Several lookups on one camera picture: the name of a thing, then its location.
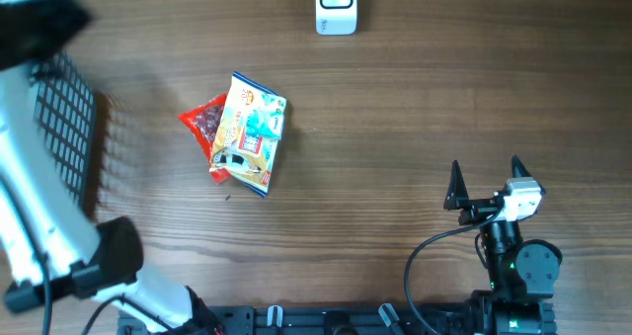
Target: wooden surface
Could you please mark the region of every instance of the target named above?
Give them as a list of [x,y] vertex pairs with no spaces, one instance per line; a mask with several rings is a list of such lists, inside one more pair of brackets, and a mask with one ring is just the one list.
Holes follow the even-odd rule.
[[[560,334],[629,333],[632,1],[359,0],[357,34],[330,38],[314,0],[83,1],[97,20],[69,50],[112,100],[96,218],[131,217],[146,258],[206,303],[401,303],[410,252],[457,226],[451,161],[482,198],[518,154],[549,192],[523,236],[565,256]],[[177,120],[233,70],[291,103],[264,200],[215,186]],[[417,300],[489,286],[473,238],[420,255]],[[95,307],[56,303],[54,332]],[[40,317],[0,307],[0,333]]]

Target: white device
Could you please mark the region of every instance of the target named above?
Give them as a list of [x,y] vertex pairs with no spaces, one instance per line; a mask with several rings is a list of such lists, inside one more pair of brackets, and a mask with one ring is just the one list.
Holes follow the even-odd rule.
[[357,0],[316,0],[316,31],[320,35],[349,35],[356,31]]

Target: cable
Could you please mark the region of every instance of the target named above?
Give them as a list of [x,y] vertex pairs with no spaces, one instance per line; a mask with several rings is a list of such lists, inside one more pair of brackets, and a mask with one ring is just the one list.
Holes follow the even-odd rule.
[[4,190],[9,195],[9,200],[13,202],[13,206],[16,209],[16,214],[18,215],[18,220],[20,221],[20,224],[22,225],[22,228],[25,231],[25,234],[27,236],[27,241],[29,242],[29,246],[31,246],[31,249],[33,249],[35,259],[38,262],[39,270],[41,271],[41,283],[43,284],[43,302],[44,302],[43,326],[41,327],[41,334],[48,335],[48,333],[50,333],[50,323],[52,321],[52,290],[50,288],[50,277],[48,274],[48,268],[46,267],[46,261],[43,254],[40,252],[40,250],[38,249],[38,246],[36,245],[36,242],[35,242],[36,239],[33,236],[33,231],[31,230],[31,227],[25,220],[24,218],[25,214],[23,213],[23,210],[20,207],[20,205],[16,202],[17,199],[15,198],[11,190],[7,187],[6,183],[4,183],[4,181],[1,181],[1,182],[2,182],[2,187],[4,187]]
[[424,319],[424,317],[420,314],[420,312],[415,307],[415,302],[413,301],[413,296],[411,295],[410,273],[411,273],[411,266],[413,266],[413,261],[415,260],[415,257],[417,257],[417,254],[419,254],[426,246],[432,244],[433,242],[435,242],[437,240],[441,240],[443,237],[453,236],[453,235],[457,235],[457,234],[460,234],[460,233],[463,233],[463,232],[467,232],[467,231],[471,231],[471,230],[474,230],[474,229],[477,229],[477,228],[481,228],[481,227],[491,223],[492,221],[494,221],[498,217],[499,214],[500,214],[500,212],[497,212],[496,214],[494,214],[494,216],[492,216],[492,217],[488,218],[487,220],[485,220],[483,222],[480,222],[480,223],[478,223],[476,225],[461,227],[461,228],[458,228],[458,229],[446,231],[446,232],[441,233],[439,235],[435,235],[435,236],[429,238],[428,240],[422,242],[421,245],[417,246],[415,251],[413,251],[411,256],[408,258],[408,262],[406,262],[406,269],[404,269],[404,293],[406,294],[406,300],[408,301],[408,304],[411,306],[411,310],[413,310],[413,313],[415,314],[417,319],[419,321],[421,321],[422,324],[424,324],[424,326],[426,326],[426,328],[429,329],[435,335],[441,335],[441,334],[439,334],[438,331],[436,331],[433,327],[431,327],[428,324],[428,322]]
[[116,301],[116,300],[120,301],[122,304],[128,304],[132,308],[138,310],[141,314],[145,315],[146,317],[148,317],[149,319],[151,319],[152,321],[154,321],[158,325],[160,325],[160,326],[164,327],[165,329],[167,329],[168,333],[173,333],[174,332],[174,328],[169,326],[166,322],[161,320],[158,316],[155,316],[155,315],[149,313],[149,311],[143,309],[140,305],[136,304],[135,302],[131,301],[130,299],[127,299],[124,295],[115,295],[115,296],[109,298],[108,300],[102,302],[101,304],[99,304],[97,309],[95,309],[95,312],[92,313],[92,316],[90,316],[90,319],[88,320],[88,323],[86,324],[86,326],[83,328],[83,331],[81,332],[81,334],[82,335],[88,335],[88,332],[90,332],[90,329],[92,328],[92,325],[94,325],[95,321],[97,320],[97,317],[99,317],[99,314],[101,314],[103,309],[105,309],[106,306],[108,306],[108,304],[110,304],[111,302]]
[[487,261],[485,261],[485,257],[481,253],[481,248],[478,246],[478,239],[481,237],[481,233],[479,232],[476,237],[474,237],[474,247],[476,248],[476,254],[478,255],[479,260],[483,264],[483,267],[487,270]]

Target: food package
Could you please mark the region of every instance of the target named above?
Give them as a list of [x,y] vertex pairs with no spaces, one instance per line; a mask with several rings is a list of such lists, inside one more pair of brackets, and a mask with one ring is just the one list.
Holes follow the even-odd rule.
[[[196,137],[197,143],[199,143],[201,151],[206,156],[209,166],[210,150],[215,141],[219,123],[221,122],[226,97],[226,93],[222,93],[206,105],[199,106],[190,112],[182,113],[178,116],[178,119],[180,119]],[[215,183],[221,183],[230,178],[228,171],[221,168],[211,171],[210,175]]]
[[286,100],[234,72],[211,149],[211,173],[225,169],[255,193],[268,194]]

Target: red package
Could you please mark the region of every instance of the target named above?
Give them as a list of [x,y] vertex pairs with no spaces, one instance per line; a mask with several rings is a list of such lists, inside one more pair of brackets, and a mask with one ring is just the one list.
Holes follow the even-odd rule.
[[[221,122],[221,115],[226,104],[226,93],[222,93],[213,98],[208,104],[199,106],[190,112],[178,115],[178,119],[183,122],[196,137],[197,143],[204,152],[208,165],[210,165],[210,150],[215,141],[215,134]],[[226,169],[210,172],[215,183],[222,183],[230,177]]]

